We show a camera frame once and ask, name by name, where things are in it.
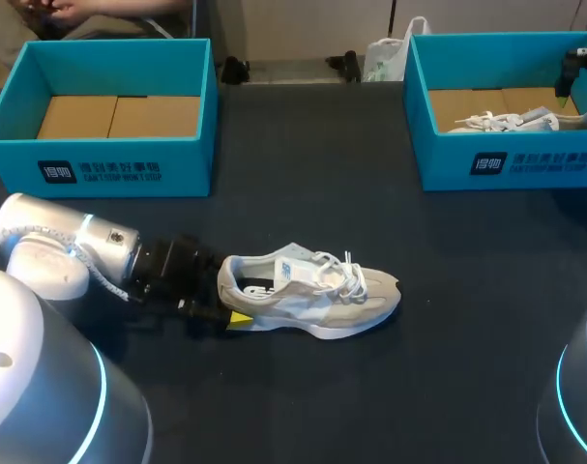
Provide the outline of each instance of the person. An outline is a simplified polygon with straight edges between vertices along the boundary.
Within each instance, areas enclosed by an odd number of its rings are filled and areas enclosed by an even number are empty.
[[[24,43],[185,37],[192,0],[0,0],[0,61],[14,65]]]

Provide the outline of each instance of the plastic bag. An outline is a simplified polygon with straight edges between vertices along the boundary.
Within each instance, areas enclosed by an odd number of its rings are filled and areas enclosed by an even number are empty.
[[[379,42],[371,43],[368,46],[367,57],[364,62],[364,82],[399,81],[404,78],[409,42],[413,35],[413,28],[419,22],[422,23],[422,32],[420,34],[423,36],[430,34],[430,26],[426,18],[416,16],[409,23],[403,40],[381,39]]]

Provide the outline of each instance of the shoe box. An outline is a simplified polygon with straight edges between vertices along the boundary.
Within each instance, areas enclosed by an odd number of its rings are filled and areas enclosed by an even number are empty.
[[[564,108],[554,92],[566,52],[585,46],[581,32],[414,36],[403,98],[423,189],[587,187],[587,130],[448,133],[485,111],[585,113],[586,70]]]
[[[56,197],[207,196],[208,40],[27,43],[0,96],[0,177]]]

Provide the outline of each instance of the wall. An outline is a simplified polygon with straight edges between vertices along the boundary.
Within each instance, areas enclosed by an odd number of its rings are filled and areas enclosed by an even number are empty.
[[[325,58],[385,37],[392,0],[198,0],[217,59]],[[575,29],[587,22],[587,0]],[[434,32],[569,30],[579,0],[398,0],[395,37],[424,15]]]

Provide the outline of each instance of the white sneaker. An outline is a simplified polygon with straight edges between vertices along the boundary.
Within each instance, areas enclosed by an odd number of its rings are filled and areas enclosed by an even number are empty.
[[[541,106],[522,115],[499,114],[487,111],[483,116],[471,116],[456,121],[467,128],[450,130],[456,132],[518,132],[518,131],[587,131],[587,112],[581,116],[555,114]]]
[[[384,321],[400,301],[397,280],[291,244],[265,256],[229,256],[218,274],[221,301],[252,317],[242,330],[302,329],[344,338]]]
[[[498,114],[487,111],[482,116],[470,116],[467,119],[455,121],[464,123],[466,128],[450,130],[456,132],[516,132],[516,131],[557,131],[559,122],[557,116],[548,109],[540,107],[522,115]]]

